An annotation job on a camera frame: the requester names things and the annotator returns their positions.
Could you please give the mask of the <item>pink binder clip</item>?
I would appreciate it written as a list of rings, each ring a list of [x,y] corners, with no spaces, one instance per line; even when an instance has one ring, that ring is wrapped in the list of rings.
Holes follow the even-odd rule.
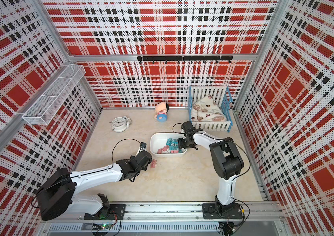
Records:
[[[151,168],[156,168],[156,167],[160,167],[160,166],[161,166],[161,164],[156,159],[153,159],[151,164],[150,164]]]

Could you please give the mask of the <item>white plastic storage box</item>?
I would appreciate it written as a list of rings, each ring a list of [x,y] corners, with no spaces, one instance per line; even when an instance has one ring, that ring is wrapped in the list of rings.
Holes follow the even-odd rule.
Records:
[[[182,133],[155,133],[150,139],[150,151],[155,157],[181,157],[188,151],[178,147],[178,139],[183,137]]]

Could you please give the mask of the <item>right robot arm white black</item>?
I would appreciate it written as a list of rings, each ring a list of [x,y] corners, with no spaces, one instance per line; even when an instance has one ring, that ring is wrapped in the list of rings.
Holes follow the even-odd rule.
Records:
[[[185,133],[183,138],[178,139],[180,149],[198,149],[199,146],[210,151],[214,170],[220,180],[217,205],[227,207],[234,204],[236,181],[244,168],[237,144],[232,138],[218,138],[201,131]]]

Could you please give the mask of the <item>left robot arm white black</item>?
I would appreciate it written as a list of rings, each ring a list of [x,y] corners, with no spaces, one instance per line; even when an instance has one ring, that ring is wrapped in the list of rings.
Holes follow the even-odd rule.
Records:
[[[81,172],[70,172],[67,168],[57,170],[35,193],[41,219],[50,221],[71,213],[83,213],[85,220],[104,219],[114,212],[107,196],[80,197],[79,194],[106,183],[133,181],[151,162],[152,155],[139,150],[130,159],[118,160],[102,168]]]

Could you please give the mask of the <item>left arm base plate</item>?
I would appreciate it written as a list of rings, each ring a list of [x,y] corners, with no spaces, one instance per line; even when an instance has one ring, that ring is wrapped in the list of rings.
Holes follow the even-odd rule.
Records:
[[[97,213],[84,215],[84,220],[123,220],[126,204],[111,204],[103,206]]]

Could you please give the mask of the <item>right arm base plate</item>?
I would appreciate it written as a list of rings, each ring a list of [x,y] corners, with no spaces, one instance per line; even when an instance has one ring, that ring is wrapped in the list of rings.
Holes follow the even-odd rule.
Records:
[[[204,219],[242,219],[241,206],[232,203],[226,206],[216,204],[203,204],[202,213]]]

